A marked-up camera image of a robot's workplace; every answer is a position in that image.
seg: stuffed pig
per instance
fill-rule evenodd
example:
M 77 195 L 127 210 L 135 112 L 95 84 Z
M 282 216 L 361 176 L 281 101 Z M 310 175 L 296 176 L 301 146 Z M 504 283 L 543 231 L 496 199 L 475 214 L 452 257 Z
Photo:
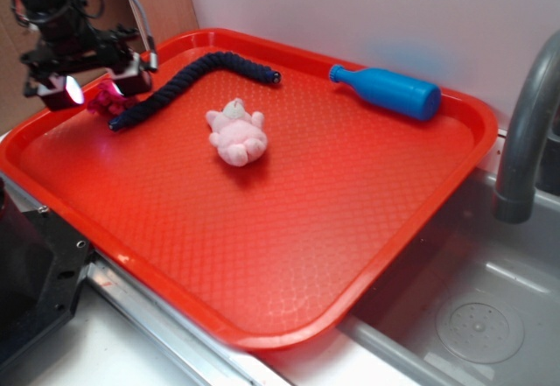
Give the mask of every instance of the stuffed pig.
M 212 128 L 210 144 L 229 165 L 241 167 L 257 160 L 266 150 L 268 139 L 263 132 L 264 115 L 245 111 L 242 99 L 233 99 L 218 112 L 206 113 Z

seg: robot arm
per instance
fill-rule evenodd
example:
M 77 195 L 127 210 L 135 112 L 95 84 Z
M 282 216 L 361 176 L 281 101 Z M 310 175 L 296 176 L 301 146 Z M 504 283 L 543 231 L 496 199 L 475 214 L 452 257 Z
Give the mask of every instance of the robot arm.
M 52 110 L 72 107 L 76 99 L 66 98 L 68 75 L 96 68 L 107 68 L 125 96 L 151 89 L 149 72 L 157 71 L 157 62 L 140 60 L 127 45 L 138 38 L 137 29 L 121 25 L 109 31 L 95 29 L 89 22 L 94 17 L 84 11 L 85 0 L 11 1 L 17 22 L 34 25 L 40 32 L 35 49 L 20 58 L 29 71 L 26 97 L 39 95 Z

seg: drain strainer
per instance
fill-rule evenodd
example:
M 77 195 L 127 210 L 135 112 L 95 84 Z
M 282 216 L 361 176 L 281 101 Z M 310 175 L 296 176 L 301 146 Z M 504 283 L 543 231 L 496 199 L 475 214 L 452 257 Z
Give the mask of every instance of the drain strainer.
M 523 323 L 509 305 L 483 293 L 451 298 L 439 309 L 437 334 L 457 357 L 490 364 L 508 359 L 523 343 Z

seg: white wall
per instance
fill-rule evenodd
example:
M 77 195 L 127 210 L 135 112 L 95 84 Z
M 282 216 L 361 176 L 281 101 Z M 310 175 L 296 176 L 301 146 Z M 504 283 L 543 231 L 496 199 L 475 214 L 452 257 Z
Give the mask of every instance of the white wall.
M 224 27 L 479 97 L 506 128 L 560 0 L 192 0 Z

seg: gray faucet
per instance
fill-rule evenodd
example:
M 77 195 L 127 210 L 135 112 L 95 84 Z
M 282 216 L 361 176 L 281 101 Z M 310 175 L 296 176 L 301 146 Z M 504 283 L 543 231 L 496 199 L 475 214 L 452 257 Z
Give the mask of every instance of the gray faucet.
M 560 195 L 560 31 L 538 53 L 515 105 L 493 192 L 494 216 L 531 216 L 536 187 Z

